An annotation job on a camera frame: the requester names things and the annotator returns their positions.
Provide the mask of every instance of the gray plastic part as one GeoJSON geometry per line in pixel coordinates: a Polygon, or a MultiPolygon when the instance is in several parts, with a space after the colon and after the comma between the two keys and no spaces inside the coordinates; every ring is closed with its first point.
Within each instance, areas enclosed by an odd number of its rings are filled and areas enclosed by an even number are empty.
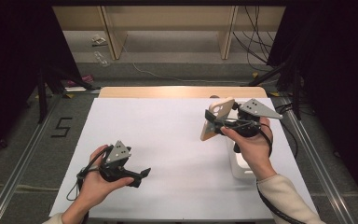
{"type": "Polygon", "coordinates": [[[251,99],[240,106],[240,110],[245,111],[253,116],[267,117],[271,119],[282,119],[283,115],[263,105],[256,99],[251,99]]]}
{"type": "Polygon", "coordinates": [[[117,141],[115,146],[113,147],[112,151],[107,158],[108,162],[112,161],[119,161],[122,159],[126,159],[131,156],[130,151],[124,146],[121,141],[117,141]]]}

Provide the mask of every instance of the white sleeve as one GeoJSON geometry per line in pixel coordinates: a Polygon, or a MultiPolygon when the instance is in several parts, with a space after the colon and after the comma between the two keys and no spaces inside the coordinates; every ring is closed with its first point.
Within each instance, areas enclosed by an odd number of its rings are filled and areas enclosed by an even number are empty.
{"type": "Polygon", "coordinates": [[[49,220],[47,220],[43,224],[62,224],[62,213],[58,213],[52,216],[49,220]]]}
{"type": "Polygon", "coordinates": [[[292,181],[283,175],[257,181],[260,197],[271,210],[276,223],[324,223],[297,193],[292,181]]]}

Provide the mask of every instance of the wrist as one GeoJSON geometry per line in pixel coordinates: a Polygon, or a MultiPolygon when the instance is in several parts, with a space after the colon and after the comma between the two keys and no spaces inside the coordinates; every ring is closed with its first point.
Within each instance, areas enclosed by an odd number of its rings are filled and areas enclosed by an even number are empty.
{"type": "Polygon", "coordinates": [[[81,198],[77,198],[62,214],[62,223],[80,223],[91,208],[92,206],[90,204],[84,202],[81,198]]]}
{"type": "Polygon", "coordinates": [[[276,171],[270,162],[249,164],[257,180],[264,180],[276,175],[276,171]]]}

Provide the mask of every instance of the table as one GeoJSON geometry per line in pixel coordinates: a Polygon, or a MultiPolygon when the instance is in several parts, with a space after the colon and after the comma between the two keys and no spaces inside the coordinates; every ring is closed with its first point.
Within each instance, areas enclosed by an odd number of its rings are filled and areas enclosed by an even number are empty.
{"type": "MultiPolygon", "coordinates": [[[[132,147],[126,168],[140,172],[151,167],[150,175],[138,189],[123,188],[110,194],[90,211],[90,217],[154,222],[272,219],[259,199],[255,180],[232,176],[225,136],[200,141],[203,111],[216,101],[209,97],[230,93],[237,102],[253,95],[272,106],[258,87],[102,89],[91,107],[51,214],[64,211],[71,203],[65,197],[75,184],[76,174],[87,164],[92,148],[121,140],[132,147]]],[[[292,179],[299,194],[316,211],[280,122],[273,119],[271,129],[275,134],[271,156],[274,167],[292,179]]]]}

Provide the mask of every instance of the aluminum rail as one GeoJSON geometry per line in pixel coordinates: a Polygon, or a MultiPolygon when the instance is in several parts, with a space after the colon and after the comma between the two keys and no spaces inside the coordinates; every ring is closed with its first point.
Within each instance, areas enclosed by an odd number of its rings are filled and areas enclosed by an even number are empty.
{"type": "MultiPolygon", "coordinates": [[[[283,97],[282,102],[285,105],[291,103],[287,97],[283,97]]],[[[287,114],[289,119],[292,121],[293,126],[295,127],[296,133],[300,138],[302,145],[304,146],[304,149],[310,159],[310,163],[312,164],[313,170],[321,181],[324,192],[326,193],[334,211],[336,212],[339,222],[345,224],[354,224],[353,217],[351,216],[344,198],[339,193],[336,185],[330,177],[330,174],[327,172],[324,163],[322,162],[315,146],[312,144],[312,141],[310,140],[310,137],[308,136],[301,120],[297,120],[295,114],[292,111],[288,111],[287,114]]]]}
{"type": "Polygon", "coordinates": [[[58,102],[61,100],[61,95],[54,95],[51,99],[50,109],[42,121],[42,123],[37,124],[33,136],[31,137],[30,141],[28,142],[27,147],[25,148],[24,152],[22,153],[19,162],[17,163],[16,167],[14,168],[13,172],[11,173],[8,181],[3,186],[0,192],[0,219],[2,218],[7,206],[16,190],[16,187],[20,183],[20,180],[25,173],[25,169],[27,168],[31,158],[34,155],[35,150],[38,147],[40,139],[45,132],[45,128],[48,125],[49,118],[54,111],[54,108],[57,106],[58,102]]]}

